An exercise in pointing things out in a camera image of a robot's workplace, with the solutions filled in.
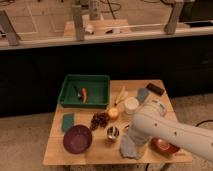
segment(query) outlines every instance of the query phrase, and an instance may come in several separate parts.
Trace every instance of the white cup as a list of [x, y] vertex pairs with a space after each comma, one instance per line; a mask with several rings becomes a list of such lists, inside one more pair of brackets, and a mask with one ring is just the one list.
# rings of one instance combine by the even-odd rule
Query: white cup
[[139, 106], [139, 101], [135, 97], [129, 97], [124, 101], [124, 108], [127, 114], [133, 114]]
[[113, 27], [113, 28], [112, 28], [112, 32], [113, 32], [114, 34], [119, 34], [119, 33], [121, 33], [121, 29], [120, 29], [120, 27]]

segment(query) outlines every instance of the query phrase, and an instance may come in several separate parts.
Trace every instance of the cable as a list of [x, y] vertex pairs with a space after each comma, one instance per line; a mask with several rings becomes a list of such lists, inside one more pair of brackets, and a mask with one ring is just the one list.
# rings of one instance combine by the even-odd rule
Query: cable
[[15, 0], [0, 0], [0, 7], [10, 5], [14, 2]]
[[[116, 19], [114, 12], [119, 11], [121, 9], [121, 4], [110, 2], [109, 0], [106, 0], [106, 1], [107, 2], [100, 0], [101, 3], [107, 4], [109, 6], [110, 11], [101, 11], [101, 12], [102, 13], [111, 13], [113, 19]], [[118, 6], [118, 8], [117, 9], [113, 9], [112, 5]]]
[[196, 126], [196, 127], [199, 127], [200, 125], [202, 125], [202, 124], [204, 124], [204, 123], [208, 123], [208, 122], [213, 122], [213, 120], [212, 120], [212, 119], [204, 120], [204, 121], [201, 121], [201, 122], [197, 123], [195, 126]]
[[170, 5], [170, 6], [173, 6], [174, 3], [170, 3], [170, 2], [165, 2], [164, 0], [160, 0], [163, 4], [165, 5]]
[[107, 0], [107, 2], [108, 2], [108, 5], [109, 5], [110, 12], [111, 12], [111, 14], [112, 14], [112, 18], [113, 18], [113, 19], [116, 19], [115, 14], [114, 14], [114, 12], [113, 12], [113, 10], [112, 10], [112, 6], [111, 6], [109, 0]]
[[[102, 1], [102, 0], [100, 0], [100, 2], [103, 3], [103, 4], [108, 5], [107, 2], [104, 2], [104, 1]], [[112, 10], [113, 12], [117, 12], [117, 11], [119, 11], [119, 10], [121, 9], [121, 4], [119, 4], [119, 3], [110, 2], [110, 4], [111, 4], [111, 5], [118, 6], [117, 9], [113, 9], [113, 10]], [[102, 13], [110, 13], [111, 11], [101, 11], [101, 12], [102, 12]]]
[[144, 1], [147, 3], [159, 3], [160, 2], [160, 0], [141, 0], [141, 1]]
[[149, 163], [146, 164], [145, 171], [148, 171], [149, 165]]

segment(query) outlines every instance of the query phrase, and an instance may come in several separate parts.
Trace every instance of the small cup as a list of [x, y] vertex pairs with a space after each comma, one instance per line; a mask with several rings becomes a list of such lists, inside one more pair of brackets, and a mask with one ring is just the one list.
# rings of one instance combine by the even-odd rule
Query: small cup
[[133, 114], [139, 106], [139, 101], [135, 97], [129, 97], [124, 101], [124, 108], [127, 114]]
[[120, 29], [120, 27], [113, 27], [112, 32], [113, 32], [113, 34], [119, 34], [119, 33], [121, 33], [121, 29]]
[[107, 138], [111, 141], [116, 141], [119, 136], [119, 129], [115, 126], [111, 126], [107, 129]]

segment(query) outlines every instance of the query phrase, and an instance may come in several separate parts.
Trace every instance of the purple bowl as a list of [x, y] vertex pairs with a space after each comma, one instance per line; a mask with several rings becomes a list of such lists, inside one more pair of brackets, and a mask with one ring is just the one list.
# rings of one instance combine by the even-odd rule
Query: purple bowl
[[64, 135], [64, 148], [73, 154], [83, 153], [92, 143], [92, 133], [84, 125], [75, 125]]

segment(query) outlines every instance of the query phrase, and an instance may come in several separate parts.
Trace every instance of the carrot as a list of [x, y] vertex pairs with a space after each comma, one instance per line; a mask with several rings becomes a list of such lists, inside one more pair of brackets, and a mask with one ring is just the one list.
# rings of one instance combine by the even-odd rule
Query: carrot
[[86, 101], [87, 101], [87, 89], [86, 88], [82, 88], [81, 89], [81, 94], [83, 96], [83, 103], [86, 103]]

